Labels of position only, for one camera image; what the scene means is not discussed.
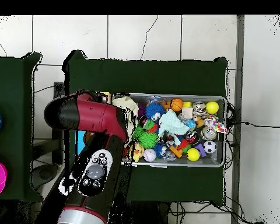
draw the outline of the green spiky ball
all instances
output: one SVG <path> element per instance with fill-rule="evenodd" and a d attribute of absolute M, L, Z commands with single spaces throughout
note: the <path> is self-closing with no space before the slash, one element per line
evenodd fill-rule
<path fill-rule="evenodd" d="M 144 130 L 142 129 L 142 127 L 140 125 L 138 125 L 136 127 L 136 129 L 134 130 L 134 133 L 132 134 L 132 138 L 138 138 L 140 137 L 142 134 L 144 133 Z"/>
<path fill-rule="evenodd" d="M 155 133 L 144 132 L 139 137 L 139 142 L 145 149 L 151 149 L 156 145 L 156 141 L 158 140 L 158 136 Z"/>

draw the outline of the stuffed animal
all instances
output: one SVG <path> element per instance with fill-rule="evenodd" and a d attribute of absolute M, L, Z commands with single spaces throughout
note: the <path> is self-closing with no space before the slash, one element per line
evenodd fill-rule
<path fill-rule="evenodd" d="M 145 109 L 145 115 L 154 122 L 157 122 L 164 113 L 164 107 L 155 102 L 151 102 Z"/>
<path fill-rule="evenodd" d="M 129 158 L 132 157 L 132 151 L 133 151 L 133 145 L 131 145 L 129 147 Z M 135 144 L 135 148 L 134 148 L 134 155 L 133 155 L 133 159 L 135 160 L 135 162 L 139 162 L 139 159 L 141 157 L 143 157 L 143 154 L 144 154 L 144 148 L 142 145 L 136 143 Z"/>

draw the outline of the soccer ball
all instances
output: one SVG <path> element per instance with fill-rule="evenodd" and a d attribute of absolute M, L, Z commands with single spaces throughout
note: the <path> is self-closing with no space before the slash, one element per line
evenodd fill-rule
<path fill-rule="evenodd" d="M 212 154 L 217 150 L 217 145 L 213 141 L 206 141 L 203 144 L 204 151 L 208 154 Z"/>

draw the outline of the yellow ball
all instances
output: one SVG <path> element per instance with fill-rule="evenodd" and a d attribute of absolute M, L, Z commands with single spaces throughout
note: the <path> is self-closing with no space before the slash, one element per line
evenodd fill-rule
<path fill-rule="evenodd" d="M 215 114 L 216 112 L 218 112 L 219 110 L 219 105 L 217 104 L 217 102 L 215 101 L 210 101 L 210 102 L 207 102 L 206 104 L 206 111 L 209 113 L 209 114 Z"/>
<path fill-rule="evenodd" d="M 187 158 L 192 162 L 196 162 L 200 158 L 199 151 L 194 148 L 189 149 L 187 152 Z"/>

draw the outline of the blue toy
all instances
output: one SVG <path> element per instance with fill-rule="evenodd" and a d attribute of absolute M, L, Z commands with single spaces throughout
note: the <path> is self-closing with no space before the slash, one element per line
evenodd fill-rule
<path fill-rule="evenodd" d="M 164 113 L 165 108 L 155 102 L 151 102 L 145 109 L 145 116 L 154 122 L 157 122 Z"/>
<path fill-rule="evenodd" d="M 162 158 L 166 154 L 168 148 L 164 144 L 157 143 L 155 147 L 153 147 L 153 150 L 156 152 L 156 157 Z"/>
<path fill-rule="evenodd" d="M 195 122 L 194 120 L 192 120 L 192 119 L 190 119 L 190 120 L 184 122 L 184 124 L 185 124 L 188 128 L 190 128 L 190 131 L 194 131 L 195 128 L 196 128 L 196 122 Z"/>

